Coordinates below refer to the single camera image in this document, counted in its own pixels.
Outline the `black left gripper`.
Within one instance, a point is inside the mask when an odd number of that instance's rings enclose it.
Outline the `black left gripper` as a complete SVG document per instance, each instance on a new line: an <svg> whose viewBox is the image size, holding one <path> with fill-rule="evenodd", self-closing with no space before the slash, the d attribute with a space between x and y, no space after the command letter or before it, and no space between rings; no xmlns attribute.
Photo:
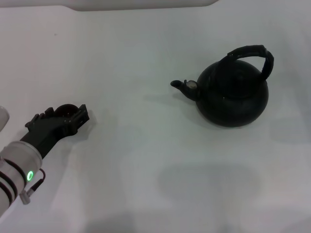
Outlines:
<svg viewBox="0 0 311 233"><path fill-rule="evenodd" d="M73 104L62 105L63 117L55 117L55 111L49 107L45 112L35 116L25 124L28 132L21 138L33 146L44 158L56 143L67 137L77 134L78 129L89 120L85 104L77 107Z"/></svg>

